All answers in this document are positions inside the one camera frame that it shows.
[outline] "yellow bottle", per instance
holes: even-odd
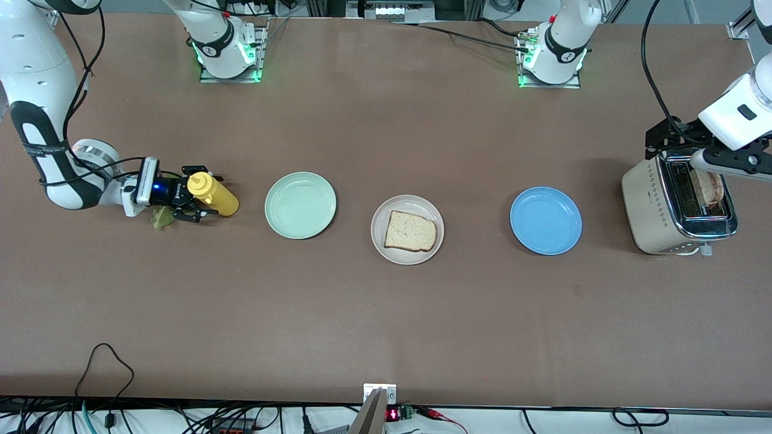
[[[188,178],[188,191],[220,215],[232,215],[239,209],[239,200],[233,193],[205,171],[196,172]]]

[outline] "plate rim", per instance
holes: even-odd
[[[430,204],[433,207],[433,209],[437,212],[437,215],[439,216],[439,221],[438,222],[434,222],[434,223],[436,225],[442,225],[442,234],[438,234],[437,243],[432,248],[432,250],[430,250],[429,252],[426,252],[426,253],[429,253],[429,255],[426,256],[424,259],[421,259],[418,262],[402,263],[402,262],[398,262],[397,260],[394,260],[394,259],[386,256],[386,253],[384,253],[383,251],[381,251],[381,249],[378,248],[378,242],[375,239],[375,223],[376,223],[376,218],[378,217],[378,213],[381,211],[382,208],[384,208],[386,206],[387,203],[389,203],[390,201],[393,201],[395,199],[398,199],[398,198],[418,198],[418,199],[421,199],[422,201],[425,201],[426,203]],[[378,206],[378,208],[375,210],[375,213],[373,213],[373,218],[370,221],[370,238],[373,241],[373,246],[375,247],[375,251],[380,253],[381,256],[386,258],[389,262],[395,263],[397,265],[404,265],[404,266],[418,265],[418,264],[421,264],[421,263],[424,263],[424,262],[430,260],[439,251],[439,248],[442,245],[442,242],[445,240],[445,220],[443,219],[442,213],[435,206],[435,204],[433,204],[428,199],[423,198],[423,197],[418,196],[418,195],[396,195],[394,197],[386,199],[383,203],[381,203]]]
[[[577,219],[579,221],[579,231],[578,231],[579,233],[578,233],[578,235],[576,237],[576,240],[573,243],[571,243],[571,245],[568,246],[566,249],[561,249],[561,250],[558,250],[556,252],[551,252],[551,253],[540,252],[540,251],[538,251],[538,250],[528,246],[526,243],[524,243],[523,240],[520,238],[520,236],[517,234],[517,231],[515,230],[515,223],[513,221],[513,213],[515,211],[515,205],[517,204],[517,202],[524,195],[533,193],[533,190],[548,190],[548,191],[551,191],[551,192],[556,192],[556,193],[558,193],[558,195],[561,195],[564,198],[568,199],[568,202],[570,204],[570,206],[568,206],[568,208],[569,209],[573,208],[573,209],[571,209],[571,211],[574,211],[574,210],[576,211],[574,214],[577,216]],[[579,207],[577,206],[576,202],[574,202],[574,200],[569,195],[565,194],[564,192],[562,192],[561,190],[558,190],[555,187],[550,187],[549,185],[537,185],[537,186],[534,186],[534,187],[526,188],[519,195],[517,195],[517,197],[515,197],[515,200],[512,201],[512,205],[510,206],[510,228],[512,229],[512,233],[515,235],[515,238],[517,238],[517,241],[520,242],[520,244],[523,245],[523,247],[525,247],[526,249],[530,250],[531,252],[538,253],[538,254],[544,255],[544,256],[556,256],[556,255],[562,255],[563,253],[568,252],[569,250],[573,249],[579,243],[579,240],[581,239],[581,233],[582,233],[582,231],[584,229],[584,223],[582,222],[581,211],[579,210]]]
[[[271,192],[274,191],[274,188],[276,188],[276,186],[281,181],[284,181],[284,179],[292,177],[292,176],[300,176],[300,175],[306,175],[306,176],[310,175],[310,177],[315,177],[317,179],[317,181],[321,180],[321,181],[324,181],[325,184],[327,184],[327,187],[329,187],[330,191],[333,194],[332,212],[330,213],[329,220],[327,220],[327,222],[324,224],[322,229],[320,229],[318,232],[315,232],[314,234],[308,235],[308,236],[289,236],[289,235],[286,234],[286,232],[282,233],[281,231],[279,231],[271,223],[271,218],[268,216],[268,206],[269,206],[268,200],[271,197]],[[323,232],[325,229],[327,229],[327,227],[330,225],[330,223],[335,218],[335,213],[337,212],[337,193],[335,192],[335,188],[333,187],[333,185],[324,176],[319,175],[317,173],[313,173],[312,171],[295,171],[295,172],[292,172],[292,173],[289,173],[287,175],[282,176],[281,178],[276,180],[276,182],[274,182],[273,185],[271,185],[271,188],[268,189],[268,193],[266,193],[266,200],[265,200],[265,203],[264,203],[264,206],[263,206],[263,212],[266,215],[266,221],[268,222],[268,226],[271,229],[273,229],[273,231],[276,232],[277,234],[279,234],[280,236],[283,236],[284,238],[287,238],[287,239],[309,239],[311,237],[314,237],[314,236],[317,236],[317,235],[321,234],[321,232]]]

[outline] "blue plate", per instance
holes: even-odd
[[[542,255],[571,250],[581,236],[581,215],[574,201],[551,187],[520,193],[510,209],[510,225],[517,239]]]

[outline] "toaster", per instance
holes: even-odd
[[[622,177],[630,229],[639,249],[652,255],[711,256],[711,243],[737,232],[737,217],[722,175],[723,199],[700,204],[689,163],[694,149],[662,152]]]

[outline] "bread slice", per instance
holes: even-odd
[[[386,228],[387,249],[402,249],[409,252],[428,252],[437,242],[437,225],[420,215],[392,211]]]
[[[689,174],[692,178],[692,186],[700,205],[712,208],[723,199],[723,183],[721,177],[715,173],[693,170]]]

